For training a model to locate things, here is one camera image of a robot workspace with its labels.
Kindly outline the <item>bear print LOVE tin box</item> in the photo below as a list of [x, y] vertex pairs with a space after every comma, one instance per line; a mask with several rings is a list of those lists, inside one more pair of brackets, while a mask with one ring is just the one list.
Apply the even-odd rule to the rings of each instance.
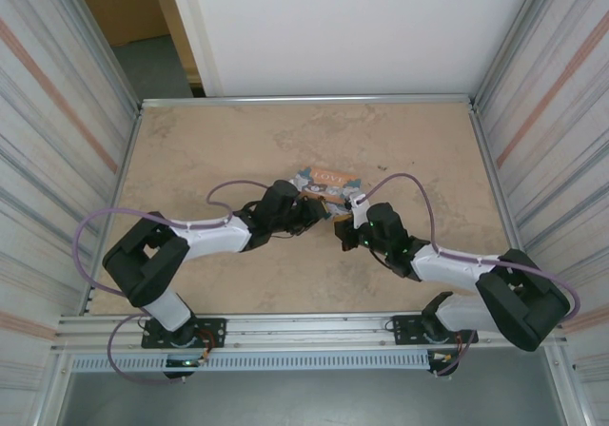
[[353, 194], [361, 193], [360, 178], [342, 172], [306, 166], [288, 180], [301, 194], [324, 201], [331, 217], [348, 213], [347, 201]]

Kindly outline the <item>aluminium mounting rail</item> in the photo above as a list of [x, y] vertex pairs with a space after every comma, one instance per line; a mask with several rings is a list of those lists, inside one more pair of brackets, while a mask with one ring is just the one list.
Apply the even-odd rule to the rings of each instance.
[[[393, 312], [329, 314], [227, 314], [225, 352], [298, 350], [371, 350], [396, 345], [389, 331]], [[88, 315], [60, 319], [53, 353], [98, 353], [106, 348], [113, 329], [112, 348], [122, 353], [141, 350], [142, 319], [120, 321], [124, 315]]]

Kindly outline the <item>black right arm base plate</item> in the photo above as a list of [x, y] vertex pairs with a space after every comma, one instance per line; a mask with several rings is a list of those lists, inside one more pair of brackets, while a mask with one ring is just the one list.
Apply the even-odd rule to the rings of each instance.
[[480, 340], [476, 331], [440, 331], [439, 334], [432, 334], [421, 315], [393, 316], [388, 330], [393, 334], [396, 345], [451, 345], [467, 343], [470, 338], [473, 338], [473, 343]]

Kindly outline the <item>aluminium table edge rail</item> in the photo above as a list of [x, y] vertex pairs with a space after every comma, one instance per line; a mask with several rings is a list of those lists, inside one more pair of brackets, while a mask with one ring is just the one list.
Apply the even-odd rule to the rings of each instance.
[[466, 94], [378, 94], [378, 95], [307, 95], [307, 96], [250, 96], [145, 99], [142, 108], [149, 107], [239, 107], [284, 105], [341, 105], [341, 104], [436, 104], [463, 103], [469, 105]]

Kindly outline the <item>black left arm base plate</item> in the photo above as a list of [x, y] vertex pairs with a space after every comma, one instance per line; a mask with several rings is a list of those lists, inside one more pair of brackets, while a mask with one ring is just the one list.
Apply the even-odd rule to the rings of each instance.
[[223, 348], [226, 319], [191, 317], [175, 331], [168, 331], [157, 319], [144, 325], [141, 346], [145, 349]]

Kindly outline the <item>white door frame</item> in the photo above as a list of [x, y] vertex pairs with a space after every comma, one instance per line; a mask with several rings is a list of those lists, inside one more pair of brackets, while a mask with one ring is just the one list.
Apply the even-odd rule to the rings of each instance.
[[225, 92], [199, 0], [175, 0], [175, 2], [206, 96], [224, 97]]

